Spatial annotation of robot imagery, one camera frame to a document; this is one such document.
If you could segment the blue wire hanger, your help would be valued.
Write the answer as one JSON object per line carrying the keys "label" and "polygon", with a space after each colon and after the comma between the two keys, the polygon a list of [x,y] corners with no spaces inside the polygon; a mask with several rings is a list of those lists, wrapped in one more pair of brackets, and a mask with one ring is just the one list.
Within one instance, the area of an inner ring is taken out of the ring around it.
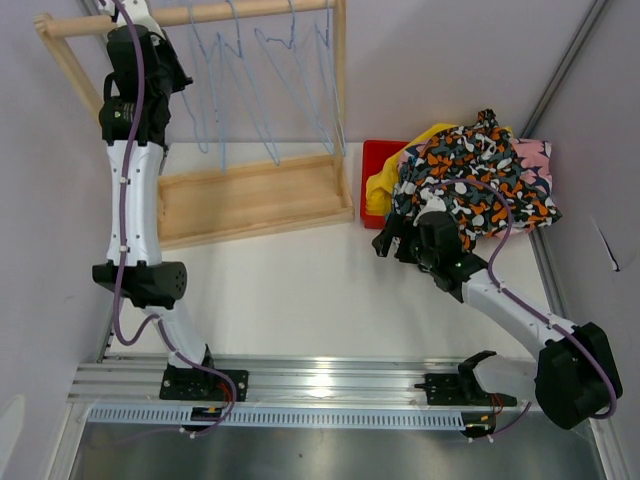
{"label": "blue wire hanger", "polygon": [[269,116],[253,70],[244,53],[240,17],[234,1],[226,1],[232,13],[235,28],[235,44],[232,45],[222,33],[217,34],[218,52],[244,105],[259,142],[264,147],[272,163],[278,167],[281,155],[271,133]]}
{"label": "blue wire hanger", "polygon": [[193,1],[180,1],[180,6],[188,10],[187,42],[194,67],[193,86],[196,89],[195,101],[183,93],[182,99],[187,114],[192,121],[192,130],[198,150],[207,154],[216,142],[214,133],[220,132],[218,95],[213,68],[215,41],[208,41],[195,22]]}
{"label": "blue wire hanger", "polygon": [[[290,28],[289,37],[287,39],[282,37],[268,36],[260,28],[254,29],[254,36],[259,46],[266,54],[270,64],[274,68],[276,75],[281,80],[286,92],[293,100],[297,109],[303,115],[309,126],[316,133],[320,143],[329,154],[334,154],[334,142],[328,130],[322,123],[318,106],[311,91],[311,83],[307,73],[305,62],[302,60],[302,57],[298,52],[295,2],[288,1],[287,4],[290,10]],[[295,63],[294,72],[298,73],[299,77],[301,78],[301,90],[299,90],[294,85],[292,76],[287,75],[284,67],[277,61],[275,57],[277,47],[282,47],[289,54],[289,56],[293,58]]]}
{"label": "blue wire hanger", "polygon": [[331,114],[336,139],[333,141],[333,151],[335,153],[346,154],[346,142],[344,139],[344,127],[341,120],[342,107],[338,96],[338,85],[336,75],[336,63],[333,53],[333,44],[330,39],[332,33],[331,7],[329,1],[324,4],[324,27],[320,28],[318,23],[314,23],[314,33],[316,40],[316,54],[319,62],[320,77],[322,85],[331,104]]}
{"label": "blue wire hanger", "polygon": [[215,38],[211,41],[216,42],[213,53],[213,68],[217,85],[220,132],[214,133],[214,139],[216,140],[216,142],[213,145],[215,145],[217,149],[219,168],[224,174],[226,174],[228,170],[228,101],[223,98],[225,93],[225,87],[223,86],[225,67],[219,57],[217,34],[218,33],[216,33]]}

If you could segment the yellow shorts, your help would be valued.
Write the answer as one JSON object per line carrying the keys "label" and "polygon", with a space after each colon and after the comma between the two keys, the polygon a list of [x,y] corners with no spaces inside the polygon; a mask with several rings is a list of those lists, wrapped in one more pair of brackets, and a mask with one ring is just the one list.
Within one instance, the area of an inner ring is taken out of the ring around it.
{"label": "yellow shorts", "polygon": [[512,138],[513,130],[499,125],[491,110],[470,126],[432,126],[367,180],[367,212],[414,220],[418,194],[430,189],[445,202],[465,246],[504,229],[510,211],[533,195],[518,180]]}

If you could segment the orange black camo shorts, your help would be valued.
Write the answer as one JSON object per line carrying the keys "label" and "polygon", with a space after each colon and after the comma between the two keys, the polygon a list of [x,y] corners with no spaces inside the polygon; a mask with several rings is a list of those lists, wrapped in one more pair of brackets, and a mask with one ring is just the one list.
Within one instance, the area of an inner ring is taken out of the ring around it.
{"label": "orange black camo shorts", "polygon": [[447,213],[465,250],[507,229],[550,226],[562,217],[552,199],[551,154],[550,142],[515,137],[491,109],[472,125],[435,125],[400,153],[390,212],[411,226]]}

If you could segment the pink shark print shorts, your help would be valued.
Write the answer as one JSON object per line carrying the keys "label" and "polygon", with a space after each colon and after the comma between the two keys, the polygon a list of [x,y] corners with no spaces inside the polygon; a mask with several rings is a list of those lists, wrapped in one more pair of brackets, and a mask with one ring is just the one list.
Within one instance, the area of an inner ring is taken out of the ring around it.
{"label": "pink shark print shorts", "polygon": [[544,200],[551,196],[553,178],[550,168],[552,145],[537,139],[512,138],[511,146],[519,166],[518,180],[536,190]]}

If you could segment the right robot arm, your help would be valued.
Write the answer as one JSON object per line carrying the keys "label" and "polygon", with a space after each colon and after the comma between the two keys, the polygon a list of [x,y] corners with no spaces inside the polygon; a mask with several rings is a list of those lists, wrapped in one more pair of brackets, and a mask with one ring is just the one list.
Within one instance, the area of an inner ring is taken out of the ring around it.
{"label": "right robot arm", "polygon": [[456,389],[464,401],[479,403],[490,394],[534,401],[565,430],[616,412],[623,387],[605,331],[593,322],[577,325],[519,297],[492,263],[463,247],[448,214],[429,212],[417,224],[392,214],[372,246],[379,257],[392,254],[417,266],[440,290],[486,315],[531,355],[519,361],[483,352],[461,363]]}

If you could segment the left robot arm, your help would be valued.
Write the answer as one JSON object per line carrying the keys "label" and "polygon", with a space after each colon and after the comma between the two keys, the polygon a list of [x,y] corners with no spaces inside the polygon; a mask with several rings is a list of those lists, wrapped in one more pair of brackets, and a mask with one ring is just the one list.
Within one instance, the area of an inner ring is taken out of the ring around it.
{"label": "left robot arm", "polygon": [[147,326],[157,330],[168,351],[161,399],[242,402],[248,372],[216,368],[184,304],[186,267],[164,260],[159,244],[157,191],[169,100],[191,80],[170,42],[143,25],[109,32],[107,53],[113,70],[104,81],[99,123],[110,163],[112,226],[106,260],[93,266],[93,281],[145,316],[130,336],[113,318],[123,345],[135,344]]}

